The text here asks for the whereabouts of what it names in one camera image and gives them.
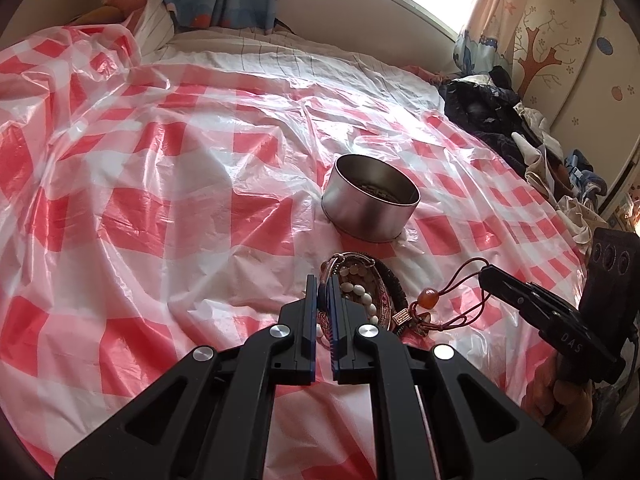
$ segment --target hand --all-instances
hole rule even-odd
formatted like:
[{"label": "hand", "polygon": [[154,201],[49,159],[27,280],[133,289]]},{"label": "hand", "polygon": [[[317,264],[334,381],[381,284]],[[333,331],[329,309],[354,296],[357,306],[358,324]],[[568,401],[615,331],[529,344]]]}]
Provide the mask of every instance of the hand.
[{"label": "hand", "polygon": [[541,426],[553,411],[556,402],[566,407],[547,431],[565,446],[575,446],[591,429],[593,402],[591,381],[586,386],[556,381],[556,357],[554,353],[537,369],[520,407]]}]

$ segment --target tree illustration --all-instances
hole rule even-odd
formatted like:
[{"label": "tree illustration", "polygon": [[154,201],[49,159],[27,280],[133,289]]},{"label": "tree illustration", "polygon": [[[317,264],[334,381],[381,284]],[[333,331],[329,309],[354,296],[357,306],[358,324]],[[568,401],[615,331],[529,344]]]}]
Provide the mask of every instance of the tree illustration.
[{"label": "tree illustration", "polygon": [[547,66],[567,65],[567,71],[569,73],[573,73],[573,68],[571,67],[571,65],[575,63],[575,58],[570,58],[569,61],[565,61],[562,59],[558,59],[558,56],[560,52],[570,52],[570,48],[572,46],[581,43],[580,38],[575,38],[573,42],[569,42],[569,39],[567,39],[562,43],[556,43],[553,46],[548,46],[544,38],[538,38],[540,31],[542,31],[543,34],[546,34],[548,32],[555,32],[555,27],[561,27],[564,29],[568,29],[569,27],[566,25],[566,21],[558,22],[558,20],[556,20],[556,12],[553,9],[550,9],[549,20],[541,23],[536,28],[530,28],[529,17],[535,11],[535,7],[529,7],[529,9],[525,11],[523,17],[523,24],[527,32],[527,48],[524,48],[524,46],[522,45],[522,28],[518,27],[516,30],[514,55],[520,51],[525,54],[523,58],[518,59],[518,63],[520,63],[522,69],[524,70],[524,79],[522,80],[520,88],[518,88],[518,94],[520,96],[524,96],[524,94],[526,94],[529,85],[535,77],[541,77],[546,86],[549,88],[551,88],[553,84],[561,85],[562,83],[560,82],[560,79],[557,75],[540,73],[540,71]]}]

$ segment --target round metal bolt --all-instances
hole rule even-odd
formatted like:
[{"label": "round metal bolt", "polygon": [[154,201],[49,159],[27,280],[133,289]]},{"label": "round metal bolt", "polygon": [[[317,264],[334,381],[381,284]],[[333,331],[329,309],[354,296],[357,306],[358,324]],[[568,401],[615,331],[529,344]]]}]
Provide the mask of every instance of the round metal bolt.
[{"label": "round metal bolt", "polygon": [[213,350],[208,346],[198,346],[193,351],[193,358],[196,361],[208,361],[213,357]]},{"label": "round metal bolt", "polygon": [[375,337],[378,335],[378,327],[375,325],[361,325],[358,328],[358,333],[362,337]]},{"label": "round metal bolt", "polygon": [[602,257],[602,264],[607,270],[611,270],[613,263],[616,261],[616,248],[613,245],[607,246],[604,249],[604,256]]},{"label": "round metal bolt", "polygon": [[286,337],[291,333],[287,325],[273,325],[269,329],[269,333],[277,338]]},{"label": "round metal bolt", "polygon": [[624,252],[620,254],[620,259],[618,261],[618,272],[620,274],[624,274],[628,268],[629,268],[629,253]]},{"label": "round metal bolt", "polygon": [[591,253],[591,258],[594,262],[597,262],[600,259],[600,255],[602,254],[602,246],[600,244],[596,244],[593,248],[593,253]]},{"label": "round metal bolt", "polygon": [[446,361],[451,359],[454,355],[453,348],[449,345],[437,345],[436,348],[433,349],[433,354],[438,358]]}]

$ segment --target red and white checkered plastic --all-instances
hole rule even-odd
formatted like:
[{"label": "red and white checkered plastic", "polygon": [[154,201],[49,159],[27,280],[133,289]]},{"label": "red and white checkered plastic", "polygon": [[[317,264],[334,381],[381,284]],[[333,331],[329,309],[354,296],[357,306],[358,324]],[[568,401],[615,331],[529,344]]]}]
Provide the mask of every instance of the red and white checkered plastic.
[{"label": "red and white checkered plastic", "polygon": [[[575,301],[577,250],[553,209],[437,112],[203,66],[140,65],[117,25],[52,28],[0,53],[0,402],[49,472],[198,344],[242,344],[332,253],[383,258],[410,299],[472,256]],[[322,213],[340,154],[404,171],[422,199],[372,245]],[[440,300],[448,319],[476,285]],[[549,348],[490,300],[450,342],[513,399]],[[278,389],[265,478],[374,477],[368,390]]]}]

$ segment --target metal container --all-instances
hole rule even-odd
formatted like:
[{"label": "metal container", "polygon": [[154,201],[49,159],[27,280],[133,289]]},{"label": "metal container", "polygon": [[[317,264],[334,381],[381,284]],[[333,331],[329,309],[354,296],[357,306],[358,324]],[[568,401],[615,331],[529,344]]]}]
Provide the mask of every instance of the metal container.
[{"label": "metal container", "polygon": [[343,155],[334,164],[322,209],[341,231],[367,242],[397,238],[420,202],[407,176],[366,155]]}]

